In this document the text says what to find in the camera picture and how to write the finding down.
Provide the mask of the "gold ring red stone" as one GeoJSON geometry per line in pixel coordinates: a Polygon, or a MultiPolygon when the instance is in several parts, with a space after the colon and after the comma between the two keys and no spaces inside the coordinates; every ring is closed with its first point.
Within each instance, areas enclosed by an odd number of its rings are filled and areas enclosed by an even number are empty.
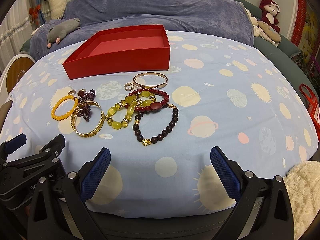
{"type": "Polygon", "coordinates": [[[85,93],[86,93],[86,90],[85,89],[81,89],[81,90],[78,91],[77,95],[78,96],[83,96],[85,93]]]}

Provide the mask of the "red tote bag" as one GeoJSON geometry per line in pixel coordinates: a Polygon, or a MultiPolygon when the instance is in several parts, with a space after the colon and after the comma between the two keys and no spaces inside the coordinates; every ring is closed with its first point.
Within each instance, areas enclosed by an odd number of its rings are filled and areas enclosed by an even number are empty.
{"type": "Polygon", "coordinates": [[[313,93],[312,89],[303,83],[299,86],[299,90],[309,103],[307,110],[311,119],[317,126],[319,126],[319,103],[317,97],[313,93]]]}

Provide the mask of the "cream fluffy rug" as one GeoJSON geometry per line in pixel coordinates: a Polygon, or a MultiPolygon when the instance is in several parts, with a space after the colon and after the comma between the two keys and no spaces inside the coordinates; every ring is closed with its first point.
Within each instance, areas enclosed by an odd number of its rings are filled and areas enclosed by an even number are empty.
{"type": "Polygon", "coordinates": [[[290,198],[295,239],[299,239],[319,212],[320,163],[305,161],[295,165],[284,177],[290,198]]]}

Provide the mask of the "round wooden side table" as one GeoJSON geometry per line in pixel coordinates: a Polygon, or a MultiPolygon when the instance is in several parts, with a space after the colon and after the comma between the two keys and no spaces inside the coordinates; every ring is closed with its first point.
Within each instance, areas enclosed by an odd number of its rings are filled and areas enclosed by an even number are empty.
{"type": "Polygon", "coordinates": [[[1,101],[6,100],[9,93],[17,85],[23,75],[34,65],[35,60],[28,54],[15,55],[1,74],[1,101]]]}

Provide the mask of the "red cardboard box tray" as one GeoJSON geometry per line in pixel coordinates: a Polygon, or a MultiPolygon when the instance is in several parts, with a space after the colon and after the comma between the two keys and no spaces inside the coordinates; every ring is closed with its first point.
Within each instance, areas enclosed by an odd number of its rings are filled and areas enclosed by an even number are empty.
{"type": "Polygon", "coordinates": [[[133,25],[102,30],[64,62],[69,79],[151,70],[168,70],[170,44],[163,25],[133,25]]]}

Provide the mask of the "blue-grey velvet blanket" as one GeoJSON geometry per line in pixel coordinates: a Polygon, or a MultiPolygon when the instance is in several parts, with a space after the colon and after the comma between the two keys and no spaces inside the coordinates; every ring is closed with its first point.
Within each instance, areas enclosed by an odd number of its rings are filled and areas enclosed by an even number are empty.
{"type": "Polygon", "coordinates": [[[45,23],[32,36],[30,54],[38,61],[55,50],[87,40],[98,31],[145,24],[254,44],[252,22],[244,5],[234,0],[71,0],[62,19],[45,23]],[[48,48],[48,31],[72,18],[80,20],[80,28],[48,48]]]}

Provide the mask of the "white sheer curtain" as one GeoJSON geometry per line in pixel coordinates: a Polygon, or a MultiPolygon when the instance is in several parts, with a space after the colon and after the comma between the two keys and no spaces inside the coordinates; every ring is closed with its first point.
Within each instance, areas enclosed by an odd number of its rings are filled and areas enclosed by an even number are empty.
{"type": "Polygon", "coordinates": [[[16,0],[1,23],[1,72],[22,45],[31,38],[30,0],[16,0]]]}

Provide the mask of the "rose gold bangle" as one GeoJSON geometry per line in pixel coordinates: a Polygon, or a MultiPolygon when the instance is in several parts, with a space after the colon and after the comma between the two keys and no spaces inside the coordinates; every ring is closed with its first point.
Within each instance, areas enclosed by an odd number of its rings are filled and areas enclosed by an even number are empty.
{"type": "Polygon", "coordinates": [[[142,72],[134,76],[133,84],[139,88],[163,88],[168,84],[168,77],[158,72],[142,72]]]}

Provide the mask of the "red bow curtain tie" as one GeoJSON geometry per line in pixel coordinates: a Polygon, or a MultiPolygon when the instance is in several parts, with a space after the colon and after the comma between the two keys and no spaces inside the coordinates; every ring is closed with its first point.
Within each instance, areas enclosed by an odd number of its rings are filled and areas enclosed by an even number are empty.
{"type": "Polygon", "coordinates": [[[31,17],[31,24],[39,25],[39,14],[41,11],[41,5],[37,5],[34,8],[29,8],[29,15],[31,17]]]}

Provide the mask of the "red decorative hanging banner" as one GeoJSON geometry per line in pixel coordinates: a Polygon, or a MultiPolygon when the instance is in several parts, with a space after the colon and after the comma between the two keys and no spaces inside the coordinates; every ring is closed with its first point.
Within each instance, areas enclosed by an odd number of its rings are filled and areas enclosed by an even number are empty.
{"type": "Polygon", "coordinates": [[[306,0],[298,0],[297,3],[297,13],[295,18],[295,25],[291,35],[291,42],[297,47],[300,44],[302,39],[306,13],[307,13],[307,1],[306,0]]]}

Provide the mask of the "beige plush toy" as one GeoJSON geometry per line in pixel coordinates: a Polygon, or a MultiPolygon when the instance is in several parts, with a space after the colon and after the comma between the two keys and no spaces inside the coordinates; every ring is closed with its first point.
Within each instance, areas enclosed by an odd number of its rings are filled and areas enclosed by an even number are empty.
{"type": "Polygon", "coordinates": [[[258,21],[254,16],[251,15],[251,12],[247,8],[246,12],[253,24],[254,37],[261,37],[277,47],[281,42],[281,36],[267,23],[258,21]]]}

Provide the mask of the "grey mole plush toy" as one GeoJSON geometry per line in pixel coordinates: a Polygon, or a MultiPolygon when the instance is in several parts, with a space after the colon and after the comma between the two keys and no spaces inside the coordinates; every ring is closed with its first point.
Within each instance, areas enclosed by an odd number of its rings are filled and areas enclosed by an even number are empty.
{"type": "Polygon", "coordinates": [[[51,48],[54,43],[59,44],[68,34],[79,29],[80,25],[79,18],[72,18],[51,28],[47,34],[47,48],[51,48]]]}

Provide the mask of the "gold hoop earring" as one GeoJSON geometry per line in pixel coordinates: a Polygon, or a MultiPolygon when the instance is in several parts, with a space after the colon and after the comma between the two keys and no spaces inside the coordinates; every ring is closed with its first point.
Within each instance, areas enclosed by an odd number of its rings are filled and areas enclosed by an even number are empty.
{"type": "Polygon", "coordinates": [[[135,82],[128,82],[124,85],[124,89],[127,91],[131,91],[135,88],[135,82]]]}
{"type": "Polygon", "coordinates": [[[68,92],[68,94],[74,96],[76,94],[76,90],[71,90],[68,92]]]}

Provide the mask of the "green bed frame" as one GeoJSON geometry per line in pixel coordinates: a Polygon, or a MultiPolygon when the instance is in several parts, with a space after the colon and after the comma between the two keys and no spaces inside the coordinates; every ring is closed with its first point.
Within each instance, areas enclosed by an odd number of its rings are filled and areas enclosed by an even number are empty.
{"type": "Polygon", "coordinates": [[[287,79],[291,86],[296,90],[298,95],[300,84],[304,83],[309,86],[313,92],[319,98],[319,89],[315,89],[298,65],[292,60],[292,58],[299,54],[298,47],[294,45],[285,36],[281,36],[281,42],[276,47],[266,40],[255,37],[254,48],[259,49],[276,67],[280,70],[281,74],[287,79]]]}

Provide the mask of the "planet print bed sheet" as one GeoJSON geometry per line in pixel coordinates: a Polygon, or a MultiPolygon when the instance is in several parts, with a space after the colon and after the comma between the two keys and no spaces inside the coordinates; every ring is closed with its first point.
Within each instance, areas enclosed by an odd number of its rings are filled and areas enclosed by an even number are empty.
{"type": "Polygon", "coordinates": [[[164,91],[179,116],[162,141],[143,146],[131,125],[114,129],[104,124],[90,138],[73,132],[71,115],[80,103],[95,101],[107,112],[125,99],[124,85],[135,76],[70,80],[62,64],[78,48],[73,44],[36,62],[9,94],[12,107],[1,141],[20,133],[27,137],[9,161],[38,153],[58,134],[66,140],[60,158],[67,172],[108,148],[111,165],[88,208],[127,218],[167,218],[234,205],[210,163],[215,146],[263,178],[283,176],[314,155],[318,138],[302,97],[262,52],[213,35],[170,31],[168,38],[164,91]],[[86,93],[78,96],[81,89],[86,93]]]}

